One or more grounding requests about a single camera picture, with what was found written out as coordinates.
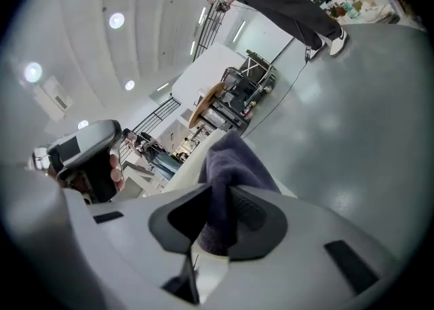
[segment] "ceiling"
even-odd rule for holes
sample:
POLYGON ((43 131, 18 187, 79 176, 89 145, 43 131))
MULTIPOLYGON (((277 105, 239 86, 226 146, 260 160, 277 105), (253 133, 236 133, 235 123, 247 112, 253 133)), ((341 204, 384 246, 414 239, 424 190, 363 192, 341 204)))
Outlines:
POLYGON ((55 77, 71 100, 61 119, 41 120, 44 133, 74 132, 82 119, 118 119, 131 128, 156 107, 149 94, 191 63, 204 6, 205 0, 27 0, 3 53, 28 96, 55 77), (112 29, 116 12, 125 23, 112 29), (43 69, 34 84, 23 77, 29 62, 43 69), (136 85, 126 91, 131 79, 136 85))

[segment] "round wooden table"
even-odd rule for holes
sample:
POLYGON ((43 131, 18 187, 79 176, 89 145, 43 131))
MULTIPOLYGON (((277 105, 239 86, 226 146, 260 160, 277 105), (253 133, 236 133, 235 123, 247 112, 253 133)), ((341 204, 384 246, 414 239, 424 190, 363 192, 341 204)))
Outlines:
POLYGON ((219 99, 219 95, 224 90, 224 82, 217 83, 213 88, 211 88, 208 93, 202 98, 200 103, 196 106, 196 109, 193 111, 193 113, 190 116, 189 119, 189 128, 193 128, 198 121, 202 121, 208 126, 210 126, 212 129, 217 129, 217 127, 208 119, 206 119, 202 114, 206 112, 208 109, 213 110, 218 116, 223 118, 226 122, 231 124, 234 128, 239 129, 240 126, 233 121, 228 115, 224 114, 220 110, 218 110, 216 107, 214 107, 212 104, 215 102, 217 105, 219 105, 222 109, 227 110, 230 112, 234 117, 236 117, 241 124, 244 127, 247 127, 249 125, 249 122, 246 121, 243 116, 241 116, 237 111, 232 109, 229 105, 223 103, 221 99, 219 99))

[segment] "black railing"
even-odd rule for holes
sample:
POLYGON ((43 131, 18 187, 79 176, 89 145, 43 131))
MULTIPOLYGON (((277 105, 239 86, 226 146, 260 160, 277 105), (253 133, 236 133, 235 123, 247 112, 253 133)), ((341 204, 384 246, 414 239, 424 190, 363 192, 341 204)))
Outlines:
MULTIPOLYGON (((167 116, 174 112, 181 105, 175 98, 167 99, 159 107, 157 107, 150 115, 141 121, 132 131, 135 134, 145 132, 149 134, 157 125, 159 125, 167 116)), ((119 150, 121 163, 123 163, 132 151, 129 147, 123 144, 119 150)))
POLYGON ((226 12, 218 12, 217 5, 225 1, 226 0, 217 0, 211 5, 208 15, 203 21, 202 31, 197 41, 195 55, 193 56, 193 62, 214 43, 218 29, 220 25, 222 25, 224 15, 226 14, 226 12))

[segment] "purple towel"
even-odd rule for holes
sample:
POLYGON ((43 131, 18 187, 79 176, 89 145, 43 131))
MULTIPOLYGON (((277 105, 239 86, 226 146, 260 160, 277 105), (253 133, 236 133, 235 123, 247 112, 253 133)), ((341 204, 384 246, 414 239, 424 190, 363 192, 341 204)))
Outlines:
POLYGON ((264 164, 236 131, 210 147, 199 182, 211 184, 212 197, 208 221, 197 242, 206 252, 219 256, 227 256, 228 248, 236 242, 226 187, 248 185, 280 193, 264 164))

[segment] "white sneaker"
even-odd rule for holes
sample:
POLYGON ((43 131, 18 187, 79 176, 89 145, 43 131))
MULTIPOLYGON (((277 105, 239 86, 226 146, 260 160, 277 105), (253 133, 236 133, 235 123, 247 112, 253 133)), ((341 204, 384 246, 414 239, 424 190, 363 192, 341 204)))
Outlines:
POLYGON ((344 49, 350 36, 344 29, 340 29, 340 36, 332 41, 332 47, 330 48, 330 55, 336 57, 344 49))
POLYGON ((327 47, 327 44, 325 43, 325 41, 324 41, 323 39, 321 39, 321 42, 322 42, 321 47, 318 48, 318 50, 312 50, 312 49, 311 49, 310 54, 309 54, 309 61, 311 61, 312 59, 314 59, 314 57, 315 57, 318 53, 320 53, 320 51, 322 51, 324 48, 327 47))

